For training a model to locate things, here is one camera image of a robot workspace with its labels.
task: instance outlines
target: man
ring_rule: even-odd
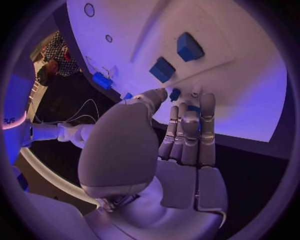
[[[48,86],[56,74],[67,77],[80,71],[59,31],[46,46],[44,61],[47,64],[37,73],[39,83],[43,86]]]

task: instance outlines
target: cable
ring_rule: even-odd
[[[36,115],[36,111],[35,111],[35,107],[34,107],[33,101],[31,101],[31,107],[32,107],[32,110],[33,110],[33,113],[34,113],[34,117],[37,119],[37,121],[38,121],[40,124],[43,124],[43,123],[44,123],[44,124],[68,123],[68,122],[72,122],[72,121],[74,121],[74,120],[77,120],[77,119],[79,119],[79,118],[81,118],[81,117],[90,117],[90,118],[92,118],[93,121],[96,123],[97,121],[96,121],[91,115],[88,115],[88,114],[84,114],[84,115],[81,115],[81,116],[79,116],[79,117],[73,119],[73,118],[81,111],[81,109],[82,109],[89,101],[92,101],[92,102],[93,102],[93,104],[94,104],[94,106],[95,106],[95,108],[96,108],[96,111],[97,111],[97,119],[99,119],[100,116],[99,116],[99,110],[98,110],[98,107],[97,107],[95,101],[94,101],[93,99],[91,99],[91,98],[88,99],[88,100],[86,100],[86,101],[82,104],[81,108],[80,108],[73,116],[71,116],[70,118],[68,118],[68,119],[65,120],[65,121],[52,121],[52,122],[44,122],[44,121],[41,121],[41,120],[39,119],[39,117]]]

